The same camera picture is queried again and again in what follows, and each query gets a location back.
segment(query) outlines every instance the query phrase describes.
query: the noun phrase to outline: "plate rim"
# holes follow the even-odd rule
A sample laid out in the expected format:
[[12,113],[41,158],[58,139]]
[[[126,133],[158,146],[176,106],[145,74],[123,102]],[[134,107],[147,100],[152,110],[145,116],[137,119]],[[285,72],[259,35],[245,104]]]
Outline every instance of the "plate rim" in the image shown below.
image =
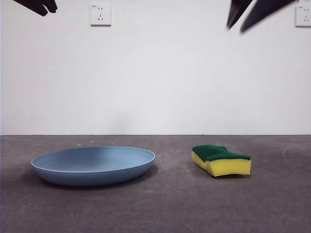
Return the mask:
[[[147,152],[150,152],[153,157],[151,160],[149,160],[148,162],[146,163],[143,163],[141,165],[138,165],[138,166],[132,166],[132,167],[128,167],[128,168],[123,168],[123,169],[115,169],[115,170],[108,170],[108,171],[60,171],[60,170],[53,170],[53,169],[47,169],[47,168],[41,168],[41,167],[38,167],[34,164],[34,160],[37,159],[37,158],[40,158],[42,156],[45,156],[45,155],[48,155],[48,154],[52,154],[52,153],[57,153],[57,152],[62,152],[62,151],[69,151],[69,150],[79,150],[79,149],[91,149],[91,148],[131,148],[131,149],[138,149],[138,150],[145,150]],[[102,147],[81,147],[81,148],[71,148],[71,149],[65,149],[65,150],[57,150],[57,151],[52,151],[52,152],[48,152],[48,153],[45,153],[45,154],[42,154],[42,155],[39,155],[37,157],[35,157],[34,159],[31,160],[31,165],[34,167],[34,168],[37,168],[39,170],[43,170],[43,171],[50,171],[50,172],[61,172],[61,173],[105,173],[105,172],[113,172],[113,171],[123,171],[123,170],[129,170],[129,169],[133,169],[133,168],[136,168],[136,167],[140,167],[140,166],[143,166],[143,165],[146,165],[146,164],[149,164],[151,162],[153,162],[156,158],[156,154],[154,152],[152,152],[151,150],[147,150],[147,149],[144,149],[144,148],[138,148],[138,147],[122,147],[122,146],[102,146]]]

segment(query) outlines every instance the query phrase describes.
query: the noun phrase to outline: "plate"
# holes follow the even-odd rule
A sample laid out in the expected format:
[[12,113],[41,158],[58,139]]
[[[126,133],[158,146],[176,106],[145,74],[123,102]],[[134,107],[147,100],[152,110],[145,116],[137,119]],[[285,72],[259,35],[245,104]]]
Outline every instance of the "plate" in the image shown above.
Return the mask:
[[138,177],[153,164],[153,152],[133,147],[88,147],[40,155],[31,161],[36,174],[51,183],[96,186]]

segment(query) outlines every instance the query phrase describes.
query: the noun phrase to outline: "floor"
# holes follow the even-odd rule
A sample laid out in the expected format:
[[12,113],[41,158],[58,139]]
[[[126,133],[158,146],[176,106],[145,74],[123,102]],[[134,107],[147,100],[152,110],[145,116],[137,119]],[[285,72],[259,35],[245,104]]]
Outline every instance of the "floor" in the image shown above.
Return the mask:
[[[252,156],[250,176],[213,178],[191,148],[224,145]],[[91,187],[38,178],[31,159],[88,146],[131,146],[156,154],[144,175]],[[311,135],[2,136],[4,233],[309,233]]]

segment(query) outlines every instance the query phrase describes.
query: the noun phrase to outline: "yellow sponge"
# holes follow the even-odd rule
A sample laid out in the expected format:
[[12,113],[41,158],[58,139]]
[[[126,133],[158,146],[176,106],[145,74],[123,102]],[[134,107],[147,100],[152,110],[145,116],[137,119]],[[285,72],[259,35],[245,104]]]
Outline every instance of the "yellow sponge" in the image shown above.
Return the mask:
[[250,156],[234,154],[225,147],[201,145],[192,148],[192,159],[211,176],[250,175]]

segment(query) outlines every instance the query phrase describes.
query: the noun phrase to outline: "white outlet cover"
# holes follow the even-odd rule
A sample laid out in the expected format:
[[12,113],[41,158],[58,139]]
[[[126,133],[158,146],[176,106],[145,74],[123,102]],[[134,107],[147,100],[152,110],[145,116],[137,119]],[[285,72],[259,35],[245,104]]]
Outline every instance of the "white outlet cover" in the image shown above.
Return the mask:
[[92,4],[89,7],[91,26],[111,26],[111,5]]
[[311,5],[296,6],[296,27],[311,27]]

